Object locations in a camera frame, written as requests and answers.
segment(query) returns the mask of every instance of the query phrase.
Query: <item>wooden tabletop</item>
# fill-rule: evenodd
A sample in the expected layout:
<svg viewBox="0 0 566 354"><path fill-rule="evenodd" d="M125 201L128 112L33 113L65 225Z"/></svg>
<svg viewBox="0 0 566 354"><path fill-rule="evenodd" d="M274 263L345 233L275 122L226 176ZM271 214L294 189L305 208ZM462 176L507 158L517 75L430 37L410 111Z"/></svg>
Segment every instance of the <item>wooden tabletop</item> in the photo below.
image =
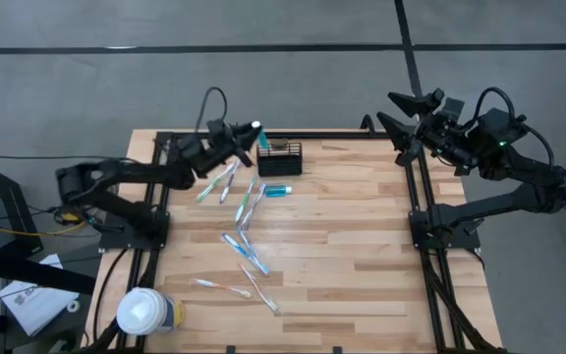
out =
<svg viewBox="0 0 566 354"><path fill-rule="evenodd" d="M134 131L128 157L150 161L155 135L153 130ZM407 222L411 206L405 173L394 163L392 145L385 140L300 142L302 176L260 179L293 188L289 196L264 198L248 233L271 270L269 276L220 241L222 232L237 236L234 216L254 169L240 168L224 205L219 204L224 183L200 204L196 195L209 181L171 192L172 224L155 289L180 299L186 318L169 334L150 335L145 352L221 352L227 345L236 345L238 352L331 352L333 346L345 352L435 351L421 259ZM463 203L462 184L451 168L436 159L427 162L436 202ZM142 200L144 190L144 185L122 185L120 195ZM102 257L86 322L89 334L99 287L117 254ZM500 346L481 264L463 251L450 251L448 258L459 305L483 337ZM129 251L109 279L100 332L125 294L131 259ZM202 278L255 295L238 262L278 304L280 316L257 296L244 300L190 285L192 278ZM444 306L441 313L452 345Z"/></svg>

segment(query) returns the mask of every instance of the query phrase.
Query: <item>concrete floor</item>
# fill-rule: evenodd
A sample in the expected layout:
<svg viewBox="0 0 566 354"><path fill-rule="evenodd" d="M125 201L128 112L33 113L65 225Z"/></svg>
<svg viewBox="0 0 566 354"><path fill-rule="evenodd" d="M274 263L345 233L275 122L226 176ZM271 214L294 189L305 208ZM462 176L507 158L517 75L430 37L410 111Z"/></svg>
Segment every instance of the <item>concrete floor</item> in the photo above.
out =
<svg viewBox="0 0 566 354"><path fill-rule="evenodd" d="M554 0L405 3L414 44L566 43L566 3ZM383 0L0 0L0 47L400 40L394 3ZM416 60L424 90L466 100L467 116L483 89L506 90L566 167L566 51L416 52ZM354 128L366 113L398 114L385 95L410 91L400 51L0 55L0 153L123 155L135 128L192 127L213 85L227 93L227 119L270 128ZM533 138L516 147L545 158ZM51 206L53 171L70 163L0 160L0 171L31 204ZM516 185L477 174L464 184L469 200ZM51 229L49 219L38 225ZM566 212L491 217L480 231L505 347L566 353ZM93 240L44 242L58 252Z"/></svg>

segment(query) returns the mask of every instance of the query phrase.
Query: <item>white paper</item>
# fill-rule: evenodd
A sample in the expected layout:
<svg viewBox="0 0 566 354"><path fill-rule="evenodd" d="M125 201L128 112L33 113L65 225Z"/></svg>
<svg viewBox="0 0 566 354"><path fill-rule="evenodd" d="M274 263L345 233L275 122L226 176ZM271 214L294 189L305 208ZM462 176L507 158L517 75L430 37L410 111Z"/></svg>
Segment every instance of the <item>white paper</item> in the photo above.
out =
<svg viewBox="0 0 566 354"><path fill-rule="evenodd" d="M56 254L47 256L40 263L42 265L63 268ZM29 336L37 334L63 311L70 302L78 299L80 296L79 293L71 291L33 286L35 284L15 280L0 290L1 300ZM26 291L6 296L24 289Z"/></svg>

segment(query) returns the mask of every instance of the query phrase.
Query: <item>toothbrush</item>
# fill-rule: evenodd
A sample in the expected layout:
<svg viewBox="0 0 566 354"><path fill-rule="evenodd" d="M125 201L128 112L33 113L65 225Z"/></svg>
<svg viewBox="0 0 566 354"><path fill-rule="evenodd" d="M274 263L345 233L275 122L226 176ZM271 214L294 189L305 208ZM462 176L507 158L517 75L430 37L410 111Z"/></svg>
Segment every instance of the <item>toothbrush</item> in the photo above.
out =
<svg viewBox="0 0 566 354"><path fill-rule="evenodd" d="M235 239L231 237L231 235L225 232L222 234L221 238L222 238L222 242L229 244L233 248L233 250L235 250L235 252L244 256L244 258L246 258L247 260L251 262L253 261L253 257L251 256L251 254L248 253L248 251L244 250L244 248L240 244L238 244L237 241L235 241Z"/></svg>
<svg viewBox="0 0 566 354"><path fill-rule="evenodd" d="M258 127L261 127L261 123L259 121L254 121L253 122L253 128L258 128ZM261 127L261 130L259 131L259 134L256 137L257 137L260 148L263 148L263 149L269 149L270 148L270 144L267 142L267 137L265 136L265 133L263 132L262 127Z"/></svg>
<svg viewBox="0 0 566 354"><path fill-rule="evenodd" d="M253 297L253 294L250 291L247 291L247 290L236 289L232 286L222 285L222 284L214 283L212 281L208 281L208 280L204 280L204 279L193 279L193 281L197 284L202 285L202 286L206 286L206 287L210 287L210 288L217 288L217 289L224 289L224 290L236 292L236 293L240 294L244 299L250 299L250 298Z"/></svg>
<svg viewBox="0 0 566 354"><path fill-rule="evenodd" d="M245 259L251 261L255 268L261 270L261 272L266 275L270 273L270 270L256 258L254 252L251 253L246 251L239 243L237 243L237 241L235 241L233 237L231 237L231 235L223 233L221 239L222 242L227 243L229 246L231 246L233 250L235 250L235 252L237 252L241 256L244 256Z"/></svg>
<svg viewBox="0 0 566 354"><path fill-rule="evenodd" d="M248 249L248 251L250 251L251 253L251 262L253 263L253 266L255 266L255 268L261 270L261 272L265 275L268 275L270 273L270 269L267 268L267 266L265 266L260 260L259 257L256 255L255 249L253 248L253 246L251 245L251 243L248 241L248 238L246 237L246 234L244 233L244 231L242 231L241 228L237 229L237 232L240 234L240 236L242 236L242 240L244 240L244 244L246 244L246 248Z"/></svg>
<svg viewBox="0 0 566 354"><path fill-rule="evenodd" d="M220 181L222 180L222 178L224 178L224 176L226 176L226 174L228 174L231 169L233 169L233 165L230 164L226 167L226 169L224 170L224 172L220 173L219 175L217 175L217 177L215 177L213 179L213 181L208 185L208 187L206 187L202 192L200 192L198 194L198 197L196 198L196 200L198 201L198 203L202 202L204 200L204 198L206 198L206 196L208 196L209 193L211 193L211 191L213 190L213 188L215 188L215 186L217 186L218 183L220 183Z"/></svg>
<svg viewBox="0 0 566 354"><path fill-rule="evenodd" d="M248 231L248 228L251 226L251 218L253 217L253 212L255 211L256 205L259 203L261 198L263 198L263 193L265 192L265 187L267 185L265 183L261 183L261 187L259 187L259 195L256 197L253 206L248 210L246 216L244 216L244 220L242 221L242 226L240 227L241 230Z"/></svg>
<svg viewBox="0 0 566 354"><path fill-rule="evenodd" d="M248 280L253 284L253 286L255 287L256 293L259 294L259 296L261 297L261 299L263 300L265 305L267 305L267 307L270 308L270 310L272 310L272 312L274 313L274 316L279 316L280 312L279 312L278 305L276 305L274 303L274 301L272 301L272 299L266 297L263 294L263 292L261 292L259 285L256 283L255 277L252 274L250 274L250 272L247 271L246 268L243 265L241 265L241 264L238 264L238 265L240 266L240 268L242 269L242 271L244 272L244 274L246 275Z"/></svg>
<svg viewBox="0 0 566 354"><path fill-rule="evenodd" d="M240 167L240 160L238 159L233 164L233 171L231 172L231 177L228 178L228 183L226 184L226 187L224 188L224 191L222 192L222 195L220 196L220 203L221 204L224 203L224 201L226 201L226 196L228 196L228 192L231 190L231 185L233 184L233 180L235 179L235 172L237 172L237 169L239 167Z"/></svg>
<svg viewBox="0 0 566 354"><path fill-rule="evenodd" d="M251 198L251 190L253 189L253 186L255 185L255 183L256 183L256 174L253 176L253 179L251 180L251 184L248 186L248 190L246 191L246 194L244 195L244 199L242 200L242 204L237 209L237 213L235 214L235 224L236 225L240 221L240 218L242 217L242 213L244 213L244 208L246 207L246 204L248 203L248 199Z"/></svg>

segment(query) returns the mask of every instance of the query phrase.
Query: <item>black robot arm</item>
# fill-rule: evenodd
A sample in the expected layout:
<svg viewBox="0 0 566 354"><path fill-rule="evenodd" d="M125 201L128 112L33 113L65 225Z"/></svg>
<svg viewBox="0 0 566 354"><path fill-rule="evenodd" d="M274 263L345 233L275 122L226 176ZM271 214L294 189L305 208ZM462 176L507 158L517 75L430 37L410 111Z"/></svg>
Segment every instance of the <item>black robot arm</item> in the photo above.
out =
<svg viewBox="0 0 566 354"><path fill-rule="evenodd" d="M507 95L499 88L489 88ZM466 203L460 206L434 205L422 215L415 215L421 231L432 235L447 235L454 230L473 233L482 218L514 210L531 212L556 212L566 206L566 170L521 156L511 144L534 129L524 122L526 117L514 117L514 107L508 103L509 112L492 108L481 116L479 109L473 119L464 125L458 119L464 102L446 98L444 92L435 90L424 97L410 97L390 92L388 97L408 116L417 116L416 126L405 125L385 113L377 118L400 153L396 163L411 163L422 148L429 148L431 155L455 167L456 176L468 175L478 168L484 179L499 181L506 178L523 182L515 191Z"/></svg>
<svg viewBox="0 0 566 354"><path fill-rule="evenodd" d="M196 177L206 178L210 170L232 155L238 156L246 166L253 165L246 151L262 129L257 122L228 126L217 119L207 125L208 147L197 133L189 134L177 143L178 153L169 155L165 165L104 160L58 169L56 178L63 205L98 207L125 218L143 235L155 231L158 215L150 206L127 201L108 192L108 188L119 183L152 183L188 190Z"/></svg>

